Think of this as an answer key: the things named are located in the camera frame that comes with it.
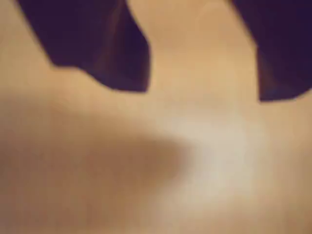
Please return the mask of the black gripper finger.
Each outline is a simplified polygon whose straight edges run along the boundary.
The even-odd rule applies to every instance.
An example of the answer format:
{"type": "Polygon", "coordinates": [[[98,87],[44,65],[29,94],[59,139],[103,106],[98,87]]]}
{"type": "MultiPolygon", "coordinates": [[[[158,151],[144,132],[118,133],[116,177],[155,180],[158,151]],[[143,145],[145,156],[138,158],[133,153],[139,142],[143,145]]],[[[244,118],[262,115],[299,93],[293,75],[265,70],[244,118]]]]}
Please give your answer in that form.
{"type": "Polygon", "coordinates": [[[258,97],[281,101],[312,88],[312,2],[233,0],[256,45],[258,97]]]}
{"type": "Polygon", "coordinates": [[[50,61],[115,90],[146,92],[150,46],[124,0],[20,0],[50,61]]]}

